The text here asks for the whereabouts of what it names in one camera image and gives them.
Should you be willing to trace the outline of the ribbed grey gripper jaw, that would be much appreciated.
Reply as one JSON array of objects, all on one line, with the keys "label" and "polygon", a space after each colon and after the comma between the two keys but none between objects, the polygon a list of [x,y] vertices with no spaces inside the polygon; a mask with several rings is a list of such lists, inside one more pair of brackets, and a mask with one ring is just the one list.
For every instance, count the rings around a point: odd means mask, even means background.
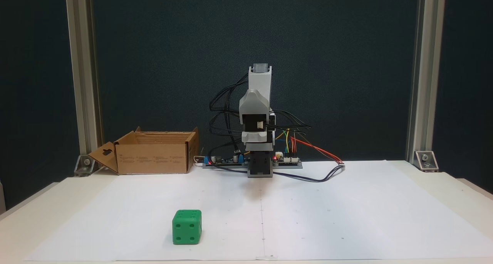
[{"label": "ribbed grey gripper jaw", "polygon": [[243,143],[272,143],[274,131],[243,131]]}]

